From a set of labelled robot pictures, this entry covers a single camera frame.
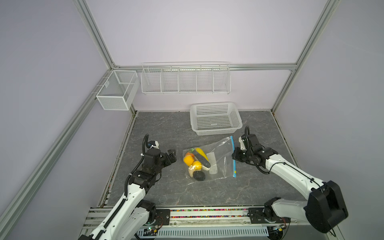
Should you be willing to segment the white perforated plastic basket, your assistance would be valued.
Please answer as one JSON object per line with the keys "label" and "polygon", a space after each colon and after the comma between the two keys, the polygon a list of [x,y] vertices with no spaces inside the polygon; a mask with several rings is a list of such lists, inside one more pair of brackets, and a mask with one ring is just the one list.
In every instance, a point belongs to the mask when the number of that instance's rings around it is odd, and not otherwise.
{"label": "white perforated plastic basket", "polygon": [[243,127],[238,108],[232,102],[192,105],[190,120],[198,136],[233,134]]}

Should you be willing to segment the black toy avocado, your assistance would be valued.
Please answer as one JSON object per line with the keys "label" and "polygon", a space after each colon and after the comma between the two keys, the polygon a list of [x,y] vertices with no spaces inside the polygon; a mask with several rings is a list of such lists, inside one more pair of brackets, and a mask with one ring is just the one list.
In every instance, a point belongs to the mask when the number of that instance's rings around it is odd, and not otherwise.
{"label": "black toy avocado", "polygon": [[206,179],[206,174],[203,171],[194,171],[193,178],[196,181],[202,182]]}

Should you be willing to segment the white toy cucumber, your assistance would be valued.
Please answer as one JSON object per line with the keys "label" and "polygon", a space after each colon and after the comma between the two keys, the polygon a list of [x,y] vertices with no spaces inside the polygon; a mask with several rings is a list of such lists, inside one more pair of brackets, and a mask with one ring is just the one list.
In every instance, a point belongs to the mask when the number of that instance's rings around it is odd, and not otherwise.
{"label": "white toy cucumber", "polygon": [[190,177],[193,178],[194,172],[198,171],[198,170],[199,170],[199,168],[197,168],[197,166],[194,166],[194,165],[189,166],[188,173],[189,173]]}

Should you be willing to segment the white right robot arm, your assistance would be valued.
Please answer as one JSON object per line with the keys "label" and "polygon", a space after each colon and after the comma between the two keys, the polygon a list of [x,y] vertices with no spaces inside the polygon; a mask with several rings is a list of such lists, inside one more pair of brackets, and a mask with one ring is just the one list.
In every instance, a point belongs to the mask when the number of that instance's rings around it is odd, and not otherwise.
{"label": "white right robot arm", "polygon": [[264,204],[259,214],[268,223],[277,219],[305,221],[321,233],[328,233],[348,218],[347,206],[338,184],[324,182],[291,164],[272,148],[264,147],[250,128],[239,138],[240,146],[233,152],[233,159],[256,167],[262,174],[279,176],[294,187],[304,201],[290,201],[274,197]]}

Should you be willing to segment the clear zip top bag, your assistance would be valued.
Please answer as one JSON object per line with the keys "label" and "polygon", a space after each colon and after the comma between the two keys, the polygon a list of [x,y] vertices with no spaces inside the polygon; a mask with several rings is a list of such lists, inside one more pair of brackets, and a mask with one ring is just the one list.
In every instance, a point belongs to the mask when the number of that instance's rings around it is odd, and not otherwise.
{"label": "clear zip top bag", "polygon": [[[183,161],[185,154],[187,152],[190,152],[190,150],[193,148],[201,148],[207,155],[211,164],[211,168],[209,170],[203,167],[200,170],[206,174],[206,179],[202,182],[196,181],[194,178],[190,177],[188,173],[189,167]],[[184,163],[185,176],[188,180],[188,184],[191,185],[194,183],[205,183],[226,178],[237,177],[236,164],[232,158],[234,150],[235,143],[232,136],[226,137],[215,143],[183,150],[182,162]]]}

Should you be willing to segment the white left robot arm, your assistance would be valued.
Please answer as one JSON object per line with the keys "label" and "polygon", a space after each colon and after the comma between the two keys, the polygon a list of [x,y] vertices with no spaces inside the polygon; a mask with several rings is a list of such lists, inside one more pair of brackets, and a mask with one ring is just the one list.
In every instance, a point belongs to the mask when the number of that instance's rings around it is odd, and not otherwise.
{"label": "white left robot arm", "polygon": [[125,180],[124,192],[107,217],[87,236],[80,240],[130,240],[139,229],[153,223],[156,204],[144,198],[150,188],[162,177],[162,170],[175,163],[175,150],[161,152],[157,141],[144,136],[139,163]]}

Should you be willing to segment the yellow red toy peach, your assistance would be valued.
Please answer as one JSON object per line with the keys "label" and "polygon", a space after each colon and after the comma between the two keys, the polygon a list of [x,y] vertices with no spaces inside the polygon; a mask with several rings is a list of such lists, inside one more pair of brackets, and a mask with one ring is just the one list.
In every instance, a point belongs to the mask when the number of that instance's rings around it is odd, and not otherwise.
{"label": "yellow red toy peach", "polygon": [[190,167],[193,165],[193,163],[195,162],[195,155],[190,153],[190,152],[187,152],[183,158],[183,161],[184,163]]}

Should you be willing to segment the yellow toy lemon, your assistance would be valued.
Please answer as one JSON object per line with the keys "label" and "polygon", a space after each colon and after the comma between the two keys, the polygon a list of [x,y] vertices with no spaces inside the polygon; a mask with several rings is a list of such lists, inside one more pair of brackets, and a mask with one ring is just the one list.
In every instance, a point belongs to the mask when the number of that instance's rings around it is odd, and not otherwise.
{"label": "yellow toy lemon", "polygon": [[191,168],[193,171],[200,171],[202,169],[203,165],[199,161],[194,161],[193,164],[191,165]]}

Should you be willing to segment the yellow toy corn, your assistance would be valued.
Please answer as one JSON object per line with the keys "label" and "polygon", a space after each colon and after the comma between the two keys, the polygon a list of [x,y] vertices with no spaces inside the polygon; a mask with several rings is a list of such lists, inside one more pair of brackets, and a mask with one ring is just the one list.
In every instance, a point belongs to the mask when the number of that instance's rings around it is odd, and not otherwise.
{"label": "yellow toy corn", "polygon": [[195,151],[196,151],[200,156],[202,156],[206,161],[209,161],[207,155],[205,154],[205,152],[204,152],[201,148],[195,148]]}

